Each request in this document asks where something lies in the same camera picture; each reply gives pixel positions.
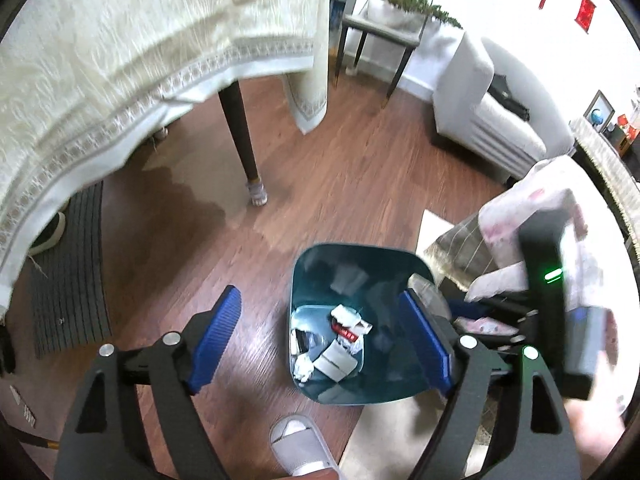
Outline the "person's right hand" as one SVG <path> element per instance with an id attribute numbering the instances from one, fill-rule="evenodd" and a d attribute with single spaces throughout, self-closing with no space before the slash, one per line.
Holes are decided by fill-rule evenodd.
<path id="1" fill-rule="evenodd" d="M 625 431 L 615 399 L 593 396 L 591 400 L 570 399 L 564 408 L 574 432 L 582 474 L 589 476 L 608 457 Z"/>

